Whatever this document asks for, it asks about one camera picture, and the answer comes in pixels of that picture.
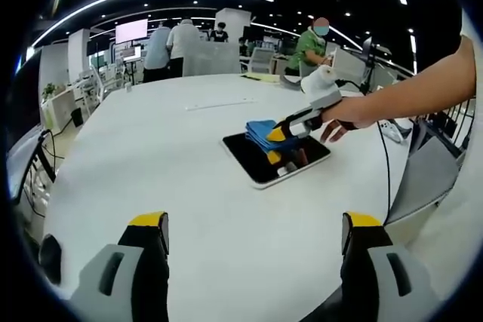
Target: blue cloth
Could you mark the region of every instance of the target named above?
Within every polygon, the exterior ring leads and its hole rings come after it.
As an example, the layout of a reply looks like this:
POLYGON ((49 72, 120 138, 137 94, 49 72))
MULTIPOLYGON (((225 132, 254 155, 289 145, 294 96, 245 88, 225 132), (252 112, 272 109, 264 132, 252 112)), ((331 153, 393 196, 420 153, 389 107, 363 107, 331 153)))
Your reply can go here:
POLYGON ((296 137, 291 137, 290 139, 286 139, 280 143, 274 143, 266 139, 276 125, 277 123, 273 120, 250 121, 247 122, 247 132, 245 135, 247 139, 256 143, 264 152, 292 149, 295 147, 295 145, 299 142, 298 138, 296 137))

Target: round table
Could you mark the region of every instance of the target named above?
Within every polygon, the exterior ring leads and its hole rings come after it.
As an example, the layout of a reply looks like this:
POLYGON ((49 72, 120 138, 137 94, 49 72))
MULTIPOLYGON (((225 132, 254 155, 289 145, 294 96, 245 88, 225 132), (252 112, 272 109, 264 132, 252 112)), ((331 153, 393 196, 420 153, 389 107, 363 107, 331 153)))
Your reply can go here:
MULTIPOLYGON (((116 244, 131 219, 164 210, 171 321, 296 321, 311 312, 340 285, 342 213, 386 217, 377 127, 348 133, 328 145, 328 160, 264 190, 221 145, 247 121, 306 106, 300 92, 239 75, 110 94, 79 132, 51 191, 45 234, 63 248, 59 294, 69 298, 81 269, 116 244)), ((394 198, 409 145, 386 144, 394 198)))

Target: pink screen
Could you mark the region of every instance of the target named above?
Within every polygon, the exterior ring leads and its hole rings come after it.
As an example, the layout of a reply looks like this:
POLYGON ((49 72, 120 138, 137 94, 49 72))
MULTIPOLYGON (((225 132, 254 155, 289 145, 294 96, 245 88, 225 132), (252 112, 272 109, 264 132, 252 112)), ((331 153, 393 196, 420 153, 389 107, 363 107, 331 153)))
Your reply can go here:
POLYGON ((134 39, 145 38, 148 35, 148 20, 142 19, 135 22, 121 24, 115 28, 115 43, 124 43, 134 39))

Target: green shirt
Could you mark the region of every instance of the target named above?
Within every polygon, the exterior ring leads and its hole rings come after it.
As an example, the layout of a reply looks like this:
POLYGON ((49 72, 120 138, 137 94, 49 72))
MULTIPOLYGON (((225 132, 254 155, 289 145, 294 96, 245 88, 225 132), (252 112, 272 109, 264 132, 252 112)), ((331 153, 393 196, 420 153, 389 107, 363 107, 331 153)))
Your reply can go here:
POLYGON ((299 62, 304 62, 307 66, 317 66, 315 63, 310 62, 305 55, 305 52, 310 50, 323 57, 325 55, 325 41, 319 43, 317 35, 310 30, 306 30, 300 35, 295 53, 288 61, 288 68, 298 70, 299 62))

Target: potted plant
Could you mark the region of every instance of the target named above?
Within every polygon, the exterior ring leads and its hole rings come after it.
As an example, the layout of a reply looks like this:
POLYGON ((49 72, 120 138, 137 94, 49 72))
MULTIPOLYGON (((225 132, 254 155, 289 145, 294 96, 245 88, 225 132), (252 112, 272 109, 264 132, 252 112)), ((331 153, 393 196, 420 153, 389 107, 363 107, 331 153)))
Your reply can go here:
POLYGON ((54 95, 56 87, 52 84, 49 83, 45 86, 44 90, 42 91, 42 96, 44 97, 44 100, 48 100, 54 95))

